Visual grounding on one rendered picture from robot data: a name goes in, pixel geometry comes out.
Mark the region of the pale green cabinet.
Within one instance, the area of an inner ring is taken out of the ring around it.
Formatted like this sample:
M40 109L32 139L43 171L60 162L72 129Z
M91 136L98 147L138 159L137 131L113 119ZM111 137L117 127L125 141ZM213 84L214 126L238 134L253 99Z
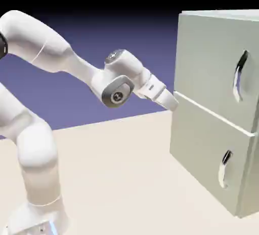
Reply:
M259 9L179 15L170 153L232 215L259 213Z

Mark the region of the large pale green cabinet door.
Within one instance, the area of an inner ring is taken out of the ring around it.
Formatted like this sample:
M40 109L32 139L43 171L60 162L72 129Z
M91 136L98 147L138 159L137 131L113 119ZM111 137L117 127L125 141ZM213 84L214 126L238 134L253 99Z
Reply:
M239 103L233 95L242 70ZM259 10L185 11L178 21L175 90L248 132L259 111Z

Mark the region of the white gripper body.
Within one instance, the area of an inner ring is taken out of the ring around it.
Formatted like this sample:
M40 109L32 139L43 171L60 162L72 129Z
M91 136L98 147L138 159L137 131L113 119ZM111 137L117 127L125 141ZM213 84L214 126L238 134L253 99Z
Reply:
M179 104L178 100L167 88L155 99L155 103L169 111L175 111Z

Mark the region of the small pale green cabinet door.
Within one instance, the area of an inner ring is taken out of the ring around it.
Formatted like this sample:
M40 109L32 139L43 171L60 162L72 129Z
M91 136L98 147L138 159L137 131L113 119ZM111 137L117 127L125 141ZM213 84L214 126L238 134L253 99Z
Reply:
M258 134L229 124L176 92L179 105L172 114L171 155L232 215L259 212ZM226 169L228 187L218 182L220 162L233 155Z

